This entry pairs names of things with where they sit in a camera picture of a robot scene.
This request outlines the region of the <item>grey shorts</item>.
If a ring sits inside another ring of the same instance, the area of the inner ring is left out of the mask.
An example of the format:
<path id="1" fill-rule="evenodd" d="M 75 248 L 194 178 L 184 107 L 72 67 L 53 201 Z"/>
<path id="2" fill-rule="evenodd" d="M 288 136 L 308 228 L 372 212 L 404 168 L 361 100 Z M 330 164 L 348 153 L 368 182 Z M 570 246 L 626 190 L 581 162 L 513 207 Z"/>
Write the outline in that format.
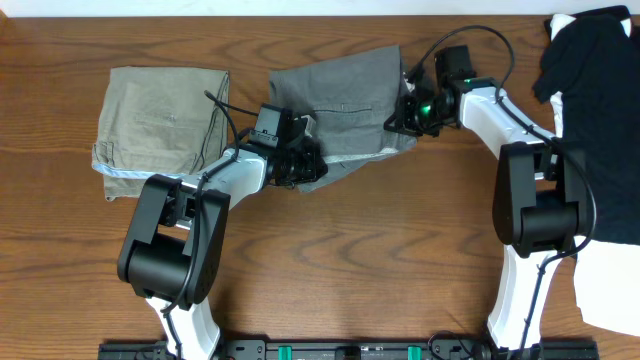
<path id="1" fill-rule="evenodd" d="M 415 147 L 414 137 L 384 129 L 406 92 L 398 46 L 271 72 L 270 103 L 316 121 L 328 167 L 326 175 L 298 189 L 312 192 Z"/>

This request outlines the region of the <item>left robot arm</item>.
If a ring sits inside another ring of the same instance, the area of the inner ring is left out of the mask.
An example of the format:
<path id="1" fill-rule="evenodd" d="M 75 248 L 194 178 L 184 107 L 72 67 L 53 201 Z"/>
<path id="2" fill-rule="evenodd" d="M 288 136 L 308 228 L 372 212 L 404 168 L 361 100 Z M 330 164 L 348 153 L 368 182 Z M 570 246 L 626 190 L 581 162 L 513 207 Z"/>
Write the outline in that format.
<path id="1" fill-rule="evenodd" d="M 303 135 L 270 147 L 236 142 L 201 172 L 149 177 L 139 196 L 117 262 L 159 316 L 171 359 L 210 359 L 220 329 L 207 296 L 216 278 L 230 210 L 266 185 L 294 187 L 327 171 L 320 144 Z"/>

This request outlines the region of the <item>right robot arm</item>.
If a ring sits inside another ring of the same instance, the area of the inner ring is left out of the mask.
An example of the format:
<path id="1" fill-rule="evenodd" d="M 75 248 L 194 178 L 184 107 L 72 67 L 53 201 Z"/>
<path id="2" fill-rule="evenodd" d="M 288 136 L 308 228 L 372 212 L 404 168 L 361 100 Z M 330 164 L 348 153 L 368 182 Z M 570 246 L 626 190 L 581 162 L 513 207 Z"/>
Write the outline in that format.
<path id="1" fill-rule="evenodd" d="M 492 222 L 504 262 L 487 327 L 496 350 L 526 356 L 541 341 L 542 310 L 559 262 L 576 253 L 575 236 L 593 228 L 584 154 L 560 148 L 495 79 L 472 72 L 445 79 L 436 94 L 415 90 L 399 97 L 384 128 L 436 137 L 449 125 L 473 132 L 498 161 Z"/>

